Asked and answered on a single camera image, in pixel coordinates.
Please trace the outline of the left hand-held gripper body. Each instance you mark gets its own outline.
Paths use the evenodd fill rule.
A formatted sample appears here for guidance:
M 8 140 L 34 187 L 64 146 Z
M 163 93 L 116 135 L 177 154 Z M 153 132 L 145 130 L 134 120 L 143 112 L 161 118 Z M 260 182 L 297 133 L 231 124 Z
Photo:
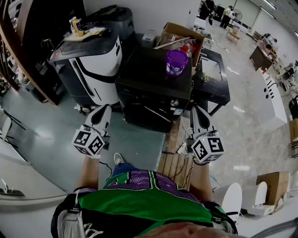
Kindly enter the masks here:
M 109 136 L 88 125 L 81 125 L 72 139 L 72 145 L 86 156 L 100 156 L 102 149 L 108 150 Z

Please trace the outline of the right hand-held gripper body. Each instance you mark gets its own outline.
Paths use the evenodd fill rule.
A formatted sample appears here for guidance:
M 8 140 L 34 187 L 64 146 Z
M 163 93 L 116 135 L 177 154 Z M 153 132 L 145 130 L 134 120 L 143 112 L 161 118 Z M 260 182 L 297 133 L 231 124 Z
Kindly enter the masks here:
M 186 139 L 187 153 L 194 155 L 195 163 L 210 163 L 225 153 L 225 147 L 216 130 L 195 133 Z

